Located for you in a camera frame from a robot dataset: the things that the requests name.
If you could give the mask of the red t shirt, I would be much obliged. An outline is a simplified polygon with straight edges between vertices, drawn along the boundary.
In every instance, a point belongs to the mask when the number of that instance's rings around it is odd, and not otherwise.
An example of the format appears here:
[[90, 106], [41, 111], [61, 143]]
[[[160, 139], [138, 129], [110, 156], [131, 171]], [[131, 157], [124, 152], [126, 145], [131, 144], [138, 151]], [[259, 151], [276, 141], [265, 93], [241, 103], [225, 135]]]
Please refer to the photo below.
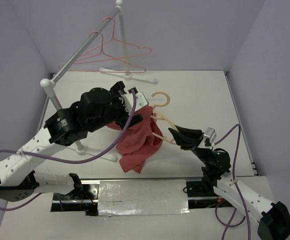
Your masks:
[[140, 173], [146, 160], [154, 155], [162, 146], [163, 140], [154, 134], [163, 136], [156, 120], [152, 119], [153, 107], [146, 106], [135, 114], [140, 114], [143, 120], [129, 127], [116, 144], [123, 172]]

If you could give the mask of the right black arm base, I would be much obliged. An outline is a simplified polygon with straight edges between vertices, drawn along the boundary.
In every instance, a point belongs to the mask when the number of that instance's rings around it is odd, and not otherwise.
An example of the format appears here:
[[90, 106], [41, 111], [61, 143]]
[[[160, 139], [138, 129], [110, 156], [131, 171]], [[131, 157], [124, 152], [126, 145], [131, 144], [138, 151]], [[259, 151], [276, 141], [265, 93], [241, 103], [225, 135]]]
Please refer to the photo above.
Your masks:
[[188, 198], [192, 198], [194, 200], [218, 198], [214, 193], [213, 185], [205, 182], [204, 180], [188, 180], [186, 182], [186, 186], [183, 188], [183, 192], [187, 194]]

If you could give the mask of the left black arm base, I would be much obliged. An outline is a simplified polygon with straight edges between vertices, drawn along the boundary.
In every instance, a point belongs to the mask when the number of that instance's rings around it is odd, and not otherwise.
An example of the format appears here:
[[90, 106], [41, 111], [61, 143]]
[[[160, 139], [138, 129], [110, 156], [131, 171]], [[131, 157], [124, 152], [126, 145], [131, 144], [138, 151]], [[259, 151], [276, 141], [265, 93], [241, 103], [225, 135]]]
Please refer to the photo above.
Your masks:
[[98, 216], [98, 196], [100, 193], [99, 180], [81, 180], [83, 190], [79, 195], [70, 197], [55, 193], [52, 198], [51, 212], [83, 212], [86, 216]]

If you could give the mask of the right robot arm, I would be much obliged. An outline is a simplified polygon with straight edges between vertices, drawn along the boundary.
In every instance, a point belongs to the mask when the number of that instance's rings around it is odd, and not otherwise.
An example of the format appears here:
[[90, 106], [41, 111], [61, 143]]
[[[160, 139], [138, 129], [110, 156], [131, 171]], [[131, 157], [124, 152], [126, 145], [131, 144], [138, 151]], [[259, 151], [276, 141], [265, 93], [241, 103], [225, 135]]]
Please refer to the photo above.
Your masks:
[[213, 128], [206, 131], [176, 126], [170, 128], [175, 143], [184, 151], [191, 151], [202, 161], [202, 190], [206, 195], [218, 195], [241, 212], [247, 224], [247, 238], [251, 226], [263, 240], [282, 240], [290, 236], [290, 214], [282, 202], [272, 202], [241, 182], [236, 174], [237, 159], [217, 145]]

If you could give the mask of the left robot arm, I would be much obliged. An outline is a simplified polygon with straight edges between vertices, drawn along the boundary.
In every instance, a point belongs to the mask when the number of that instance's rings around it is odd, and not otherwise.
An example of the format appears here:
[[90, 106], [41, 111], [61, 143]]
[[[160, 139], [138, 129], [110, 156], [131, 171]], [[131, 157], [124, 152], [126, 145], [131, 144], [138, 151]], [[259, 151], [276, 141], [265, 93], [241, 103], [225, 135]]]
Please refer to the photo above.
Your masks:
[[56, 161], [56, 153], [111, 123], [126, 131], [142, 121], [139, 110], [146, 106], [144, 94], [136, 88], [126, 89], [121, 81], [109, 90], [96, 87], [83, 93], [79, 101], [47, 119], [29, 142], [0, 160], [0, 199], [18, 202], [37, 193], [79, 198], [84, 187], [77, 174], [39, 172], [38, 166], [46, 160]]

